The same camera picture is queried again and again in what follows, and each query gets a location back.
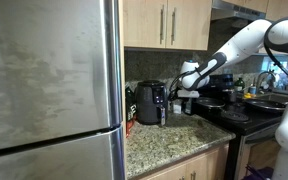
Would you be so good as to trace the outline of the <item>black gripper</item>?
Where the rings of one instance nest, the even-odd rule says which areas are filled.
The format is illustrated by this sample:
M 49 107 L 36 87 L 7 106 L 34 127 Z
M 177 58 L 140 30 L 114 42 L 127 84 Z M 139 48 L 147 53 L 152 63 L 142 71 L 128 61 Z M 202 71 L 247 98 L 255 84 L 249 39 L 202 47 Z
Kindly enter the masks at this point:
M 178 87 L 178 79 L 174 79 L 169 88 L 168 100 L 174 101 L 178 98 L 177 92 L 180 90 Z

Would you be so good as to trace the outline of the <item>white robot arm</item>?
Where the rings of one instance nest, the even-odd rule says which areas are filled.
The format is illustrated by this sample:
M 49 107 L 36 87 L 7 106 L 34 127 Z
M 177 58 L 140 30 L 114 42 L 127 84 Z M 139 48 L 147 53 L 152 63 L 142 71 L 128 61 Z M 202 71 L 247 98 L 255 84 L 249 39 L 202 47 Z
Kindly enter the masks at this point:
M 269 56 L 275 51 L 288 54 L 288 16 L 275 22 L 255 20 L 230 38 L 208 61 L 202 64 L 184 62 L 178 76 L 178 94 L 189 96 L 191 92 L 207 84 L 206 77 L 212 72 L 241 62 L 261 48 L 265 49 Z M 275 138 L 281 149 L 271 180 L 288 180 L 288 104 L 275 131 Z

